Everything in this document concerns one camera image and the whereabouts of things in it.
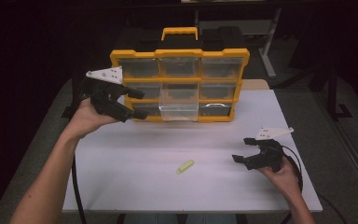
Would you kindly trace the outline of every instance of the small yellow object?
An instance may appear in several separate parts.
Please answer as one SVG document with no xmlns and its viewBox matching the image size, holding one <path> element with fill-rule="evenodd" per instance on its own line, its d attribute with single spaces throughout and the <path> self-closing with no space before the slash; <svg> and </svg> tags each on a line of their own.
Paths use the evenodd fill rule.
<svg viewBox="0 0 358 224">
<path fill-rule="evenodd" d="M 178 170 L 176 171 L 177 174 L 181 174 L 183 171 L 185 171 L 188 167 L 190 167 L 192 164 L 194 164 L 193 161 L 187 161 L 185 164 L 181 165 Z"/>
</svg>

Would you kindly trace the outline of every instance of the black cable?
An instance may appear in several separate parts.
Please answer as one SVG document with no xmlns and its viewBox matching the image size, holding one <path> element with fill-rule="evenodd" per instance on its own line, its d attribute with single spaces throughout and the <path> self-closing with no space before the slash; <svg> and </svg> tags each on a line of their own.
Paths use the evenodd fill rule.
<svg viewBox="0 0 358 224">
<path fill-rule="evenodd" d="M 72 100 L 72 104 L 70 106 L 69 119 L 71 119 L 72 116 L 75 114 L 75 112 L 77 111 L 77 108 L 80 105 L 80 102 L 83 100 L 84 96 L 83 96 L 83 94 L 81 94 L 81 92 L 85 89 L 86 83 L 87 83 L 87 79 L 83 78 L 81 80 L 81 82 L 80 82 L 80 86 L 77 89 L 76 93 L 73 94 L 73 100 Z M 72 161 L 72 183 L 73 183 L 73 186 L 74 186 L 74 193 L 75 193 L 75 198 L 76 198 L 77 210 L 78 210 L 79 215 L 80 215 L 81 223 L 82 224 L 87 224 L 86 216 L 84 214 L 83 204 L 82 204 L 81 198 L 80 198 L 80 191 L 79 191 L 79 187 L 78 187 L 78 184 L 77 184 L 76 154 L 74 155 L 74 159 Z"/>
<path fill-rule="evenodd" d="M 282 147 L 288 149 L 289 151 L 291 151 L 293 153 L 293 155 L 295 155 L 295 157 L 297 159 L 297 164 L 298 164 L 297 167 L 299 169 L 300 174 L 302 175 L 301 162 L 300 162 L 300 159 L 298 158 L 297 154 L 292 149 L 290 149 L 289 147 L 286 147 L 286 146 L 282 146 Z"/>
<path fill-rule="evenodd" d="M 330 202 L 328 201 L 322 194 L 320 194 L 318 191 L 316 191 L 316 194 L 321 197 L 325 202 L 328 203 L 328 205 L 330 205 L 331 208 L 333 208 L 333 210 L 337 213 L 337 215 L 339 216 L 339 218 L 341 218 L 342 223 L 347 224 L 347 221 L 345 220 L 344 216 L 342 216 L 342 214 L 338 211 L 338 209 Z"/>
<path fill-rule="evenodd" d="M 72 162 L 72 183 L 74 185 L 77 210 L 79 211 L 81 223 L 87 224 L 86 216 L 84 215 L 83 204 L 82 204 L 81 198 L 80 198 L 79 187 L 77 185 L 76 156 L 74 156 L 74 161 Z"/>
<path fill-rule="evenodd" d="M 288 155 L 286 154 L 283 154 L 283 156 L 290 161 L 290 163 L 292 164 L 292 166 L 295 168 L 295 171 L 296 171 L 296 176 L 297 176 L 297 182 L 298 182 L 298 187 L 300 188 L 300 191 L 302 192 L 302 189 L 303 189 L 303 179 L 302 179 L 302 169 L 301 169 L 301 162 L 300 162 L 300 159 L 298 158 L 297 154 L 292 150 L 290 149 L 289 147 L 285 147 L 285 146 L 282 146 L 288 150 L 290 150 L 293 155 L 295 155 L 296 159 L 297 159 L 297 163 Z M 292 219 L 292 213 L 289 212 L 289 214 L 287 214 L 287 216 L 284 218 L 284 220 L 281 222 L 281 224 L 286 224 L 290 221 L 290 219 Z"/>
<path fill-rule="evenodd" d="M 298 171 L 299 171 L 300 176 L 301 176 L 301 185 L 302 185 L 302 170 L 301 170 L 301 162 L 300 162 L 300 159 L 298 158 L 297 154 L 296 154 L 292 149 L 290 149 L 289 147 L 285 147 L 285 146 L 282 146 L 282 147 L 284 147 L 284 148 L 290 150 L 290 151 L 293 153 L 293 155 L 295 155 L 295 157 L 296 157 L 296 159 L 297 159 L 298 166 L 294 166 L 294 165 L 293 165 L 293 166 L 294 166 L 295 168 L 298 168 Z M 342 223 L 347 224 L 347 221 L 345 220 L 344 216 L 342 216 L 342 214 L 339 212 L 339 210 L 338 210 L 330 201 L 328 201 L 322 194 L 320 194 L 320 193 L 319 193 L 318 191 L 316 191 L 316 190 L 315 190 L 315 192 L 316 192 L 316 194 L 317 194 L 320 198 L 322 198 L 325 202 L 327 202 L 327 203 L 330 205 L 330 207 L 333 208 L 333 210 L 337 213 L 337 215 L 339 216 L 339 218 L 342 220 Z M 292 217 L 292 215 L 289 213 L 289 214 L 286 216 L 286 218 L 281 222 L 281 224 L 287 223 L 287 222 L 290 220 L 291 217 Z"/>
</svg>

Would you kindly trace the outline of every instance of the organizer handle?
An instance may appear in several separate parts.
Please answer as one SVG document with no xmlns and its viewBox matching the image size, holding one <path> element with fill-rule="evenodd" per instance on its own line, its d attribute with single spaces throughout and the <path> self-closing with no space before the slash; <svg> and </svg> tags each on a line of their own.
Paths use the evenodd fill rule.
<svg viewBox="0 0 358 224">
<path fill-rule="evenodd" d="M 194 35 L 196 40 L 199 39 L 197 27 L 167 27 L 162 31 L 161 40 L 164 40 L 165 35 Z"/>
</svg>

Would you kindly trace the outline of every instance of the white table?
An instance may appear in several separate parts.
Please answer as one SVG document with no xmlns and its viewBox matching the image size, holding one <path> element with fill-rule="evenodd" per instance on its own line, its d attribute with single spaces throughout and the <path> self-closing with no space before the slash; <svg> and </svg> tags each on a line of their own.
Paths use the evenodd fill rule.
<svg viewBox="0 0 358 224">
<path fill-rule="evenodd" d="M 84 209 L 172 213 L 288 210 L 282 195 L 263 175 L 248 171 L 231 157 L 258 154 L 257 147 L 246 146 L 242 139 L 255 137 L 262 127 L 288 127 L 274 91 L 242 91 L 235 110 L 232 122 L 128 120 L 89 134 L 76 150 Z M 291 134 L 275 140 L 297 153 Z M 178 175 L 176 169 L 188 160 L 194 165 Z M 307 205 L 312 212 L 322 211 L 307 171 L 302 170 Z M 64 210 L 77 209 L 71 178 Z"/>
</svg>

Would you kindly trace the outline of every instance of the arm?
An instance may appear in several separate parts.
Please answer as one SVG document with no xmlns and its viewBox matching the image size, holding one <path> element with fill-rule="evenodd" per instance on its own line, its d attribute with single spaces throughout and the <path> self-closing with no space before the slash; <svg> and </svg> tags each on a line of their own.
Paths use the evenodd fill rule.
<svg viewBox="0 0 358 224">
<path fill-rule="evenodd" d="M 17 206 L 10 223 L 58 223 L 77 143 L 114 119 L 99 115 L 84 100 L 63 130 L 42 171 Z"/>
<path fill-rule="evenodd" d="M 277 173 L 273 173 L 270 167 L 261 168 L 259 171 L 272 182 L 288 202 L 294 223 L 316 223 L 301 195 L 295 170 L 289 160 L 282 158 L 282 168 Z"/>
</svg>

